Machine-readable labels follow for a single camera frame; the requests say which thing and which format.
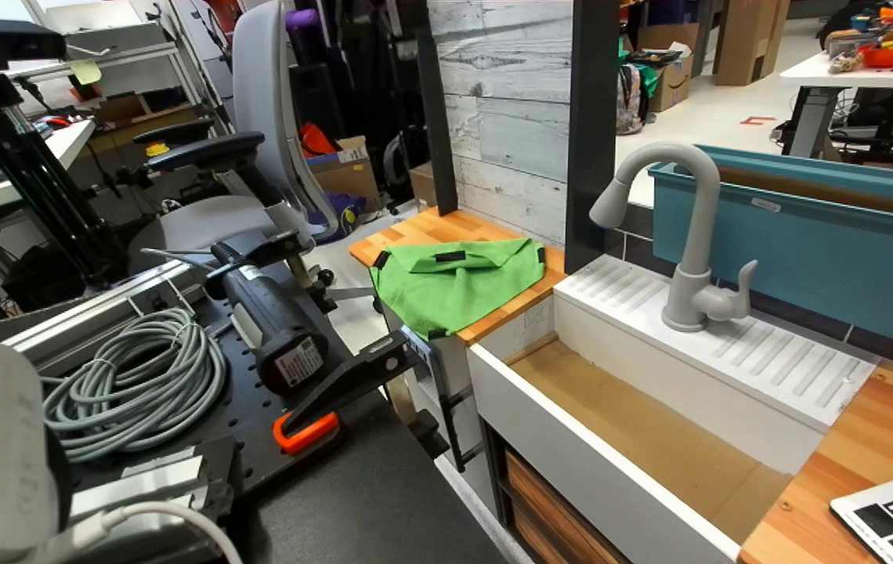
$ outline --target wooden countertop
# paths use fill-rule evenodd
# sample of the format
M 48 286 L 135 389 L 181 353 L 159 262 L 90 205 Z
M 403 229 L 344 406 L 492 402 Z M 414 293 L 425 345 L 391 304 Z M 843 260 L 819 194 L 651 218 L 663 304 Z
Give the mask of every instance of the wooden countertop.
M 382 229 L 351 243 L 351 257 L 359 260 L 365 267 L 373 267 L 378 249 L 391 243 L 500 240 L 500 239 L 524 239 L 524 236 L 465 210 L 440 215 L 440 210 L 429 205 L 391 229 Z M 527 289 L 496 312 L 483 315 L 479 322 L 462 330 L 458 339 L 465 345 L 473 345 L 492 330 L 499 330 L 505 320 L 542 299 L 563 280 L 563 249 L 545 246 L 545 267 L 548 267 L 545 276 L 533 289 Z
M 848 402 L 819 450 L 742 546 L 746 564 L 876 562 L 826 502 L 893 479 L 893 362 Z

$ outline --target orange clamp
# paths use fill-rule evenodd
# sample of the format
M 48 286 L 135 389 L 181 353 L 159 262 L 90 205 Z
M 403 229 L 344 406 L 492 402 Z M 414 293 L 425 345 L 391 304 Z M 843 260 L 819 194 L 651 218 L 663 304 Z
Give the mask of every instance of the orange clamp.
M 306 423 L 302 432 L 296 435 L 286 435 L 286 420 L 287 413 L 282 413 L 272 425 L 271 425 L 271 435 L 279 440 L 279 447 L 286 453 L 302 453 L 302 450 L 309 450 L 313 445 L 321 445 L 324 437 L 329 437 L 336 429 L 342 429 L 342 415 L 338 413 L 326 413 L 313 423 Z

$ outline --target black pillar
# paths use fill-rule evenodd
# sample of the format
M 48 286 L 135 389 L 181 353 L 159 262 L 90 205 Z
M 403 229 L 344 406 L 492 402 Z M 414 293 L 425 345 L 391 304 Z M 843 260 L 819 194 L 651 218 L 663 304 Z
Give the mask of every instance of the black pillar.
M 589 205 L 615 169 L 617 117 L 617 40 L 620 3 L 575 0 L 575 57 L 570 57 L 570 149 L 567 149 L 567 262 L 575 272 L 595 260 L 605 230 L 592 225 Z

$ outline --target red object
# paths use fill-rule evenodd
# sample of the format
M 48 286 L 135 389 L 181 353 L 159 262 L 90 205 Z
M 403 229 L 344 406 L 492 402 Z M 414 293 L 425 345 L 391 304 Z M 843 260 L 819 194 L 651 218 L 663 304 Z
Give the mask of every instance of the red object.
M 860 53 L 865 69 L 893 69 L 893 49 L 860 45 Z
M 66 117 L 50 117 L 48 126 L 50 127 L 70 127 L 70 120 Z
M 232 35 L 236 19 L 240 15 L 239 0 L 206 0 L 212 5 L 223 35 Z
M 326 136 L 326 130 L 317 126 L 317 122 L 304 122 L 299 127 L 302 134 L 302 146 L 309 153 L 309 156 L 324 156 L 324 153 L 336 153 L 338 146 Z
M 326 440 L 336 429 L 342 429 L 342 415 L 338 415 L 338 413 L 326 413 L 326 415 L 306 423 L 302 432 L 286 435 L 286 420 L 287 420 L 287 413 L 282 413 L 282 415 L 271 425 L 271 435 L 279 440 L 279 447 L 282 447 L 286 453 L 304 453 L 304 450 L 309 450 L 313 445 Z

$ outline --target coiled cable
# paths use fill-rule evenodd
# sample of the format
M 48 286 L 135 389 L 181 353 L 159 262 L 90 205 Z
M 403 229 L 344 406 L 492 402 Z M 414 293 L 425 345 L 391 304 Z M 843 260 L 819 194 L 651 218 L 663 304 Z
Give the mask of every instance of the coiled cable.
M 71 464 L 156 447 L 192 429 L 227 389 L 227 358 L 188 310 L 128 322 L 44 397 Z

